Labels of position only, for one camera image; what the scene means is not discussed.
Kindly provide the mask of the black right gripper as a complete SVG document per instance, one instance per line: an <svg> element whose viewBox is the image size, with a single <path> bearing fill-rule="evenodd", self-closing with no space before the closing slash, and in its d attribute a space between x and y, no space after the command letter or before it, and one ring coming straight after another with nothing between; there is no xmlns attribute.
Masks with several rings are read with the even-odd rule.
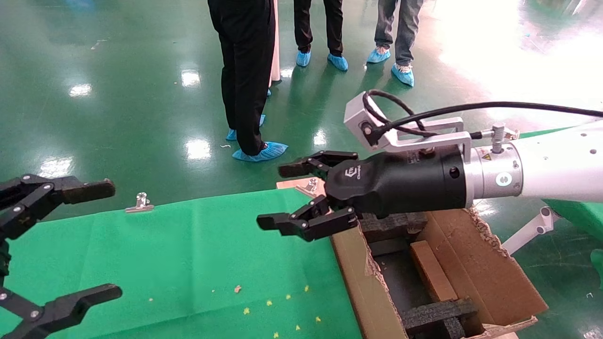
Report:
<svg viewBox="0 0 603 339"><path fill-rule="evenodd" d="M356 212L386 217L467 205L458 146L440 146L431 154L382 152L358 159L354 152L320 151L278 166L281 178L325 180L327 196L319 195L292 214L260 214L258 226L312 242L357 227Z"/></svg>

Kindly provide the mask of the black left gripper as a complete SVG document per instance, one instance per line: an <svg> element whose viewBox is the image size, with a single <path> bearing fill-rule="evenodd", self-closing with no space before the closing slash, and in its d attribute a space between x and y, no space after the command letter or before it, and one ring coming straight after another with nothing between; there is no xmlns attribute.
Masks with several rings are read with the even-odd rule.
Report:
<svg viewBox="0 0 603 339"><path fill-rule="evenodd" d="M62 204L79 204L115 195L114 183L81 182L75 176L43 178L23 175L1 184L0 189L0 278L9 275L9 243L17 240ZM81 324L91 307L116 300L122 289L104 284L56 298L43 306L2 287L0 306L21 322L4 339L45 339L51 334Z"/></svg>

